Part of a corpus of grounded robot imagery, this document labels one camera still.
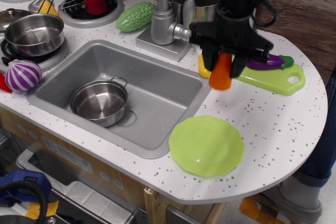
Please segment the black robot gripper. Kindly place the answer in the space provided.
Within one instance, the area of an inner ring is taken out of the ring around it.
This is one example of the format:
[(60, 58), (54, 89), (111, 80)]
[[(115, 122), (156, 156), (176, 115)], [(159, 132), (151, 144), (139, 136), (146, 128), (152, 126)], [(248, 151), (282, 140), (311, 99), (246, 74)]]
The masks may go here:
[(213, 70), (220, 51), (234, 55), (232, 78), (241, 75), (248, 61), (268, 61), (273, 44), (257, 33), (253, 17), (229, 18), (217, 13), (212, 22), (190, 24), (190, 42), (200, 45), (207, 70)]

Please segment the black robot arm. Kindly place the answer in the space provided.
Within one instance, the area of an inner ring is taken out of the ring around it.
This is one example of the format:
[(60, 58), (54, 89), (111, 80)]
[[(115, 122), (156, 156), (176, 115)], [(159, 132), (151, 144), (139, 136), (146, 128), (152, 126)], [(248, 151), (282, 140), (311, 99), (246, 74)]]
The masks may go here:
[(250, 23), (257, 6), (263, 4), (273, 15), (276, 10), (267, 0), (219, 0), (212, 22), (190, 24), (190, 42), (200, 45), (205, 67), (212, 71), (220, 52), (234, 55), (232, 78), (239, 77), (252, 60), (267, 62), (274, 45), (257, 34)]

